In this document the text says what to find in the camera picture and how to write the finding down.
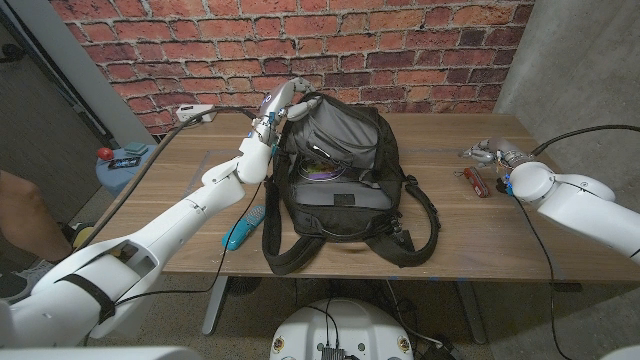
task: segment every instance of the black strap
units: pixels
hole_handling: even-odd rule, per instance
[[[82,290],[86,291],[100,304],[100,318],[98,324],[102,324],[105,320],[116,314],[116,304],[109,298],[102,289],[96,286],[96,284],[83,278],[78,274],[69,274],[58,281],[68,281]]]
[[[438,243],[438,232],[440,231],[440,221],[438,220],[438,210],[433,205],[429,197],[418,187],[418,181],[412,175],[407,175],[407,185],[405,190],[420,201],[424,206],[431,223],[431,235],[425,246],[418,251],[411,251],[413,243],[407,231],[403,231],[399,236],[389,233],[381,233],[365,240],[371,250],[400,267],[419,266],[424,264],[436,249]]]
[[[282,242],[282,219],[280,217],[280,192],[273,178],[265,182],[266,216],[262,231],[262,252],[269,263],[271,271],[276,275],[287,275],[296,271],[313,258],[325,239],[319,237],[302,236],[289,251],[280,254]]]

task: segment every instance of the backpack compartment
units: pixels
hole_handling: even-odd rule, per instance
[[[300,155],[334,165],[372,169],[378,128],[364,116],[353,116],[320,102],[307,117],[293,124],[290,138]]]
[[[359,180],[369,170],[331,165],[322,168],[321,164],[314,164],[320,169],[309,173],[305,168],[309,162],[312,161],[296,161],[285,177],[286,184],[281,183],[286,189],[282,194],[285,204],[298,233],[323,235],[330,241],[361,241],[372,229],[389,223],[383,222],[382,217],[395,213],[397,204],[382,188]]]

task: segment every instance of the white robotic arm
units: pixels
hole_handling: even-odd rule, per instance
[[[245,196],[242,183],[264,180],[279,139],[278,123],[301,119],[319,100],[291,110],[285,106],[295,92],[313,90],[301,78],[275,88],[240,145],[243,155],[207,171],[203,187],[135,233],[69,256],[38,282],[30,297],[12,306],[0,302],[0,348],[74,346],[89,332],[99,338],[115,329],[142,299],[114,304],[148,292],[169,259],[210,217]]]
[[[614,202],[605,184],[583,175],[555,174],[503,138],[483,140],[461,154],[479,167],[499,161],[513,195],[552,222],[592,238],[640,264],[640,214]]]

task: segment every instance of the black backpack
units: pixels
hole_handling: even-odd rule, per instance
[[[364,241],[382,258],[400,266],[423,264],[435,249],[437,210],[411,175],[400,167],[398,144],[376,108],[351,107],[328,95],[303,119],[287,122],[274,155],[273,176],[265,183],[266,215],[262,250],[276,275],[302,267],[325,241]],[[427,211],[431,236],[416,251],[398,212],[402,184]],[[284,201],[295,245],[280,254]]]

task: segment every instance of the red brick wall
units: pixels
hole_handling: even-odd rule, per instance
[[[294,75],[393,112],[490,112],[532,0],[51,0],[151,133]]]

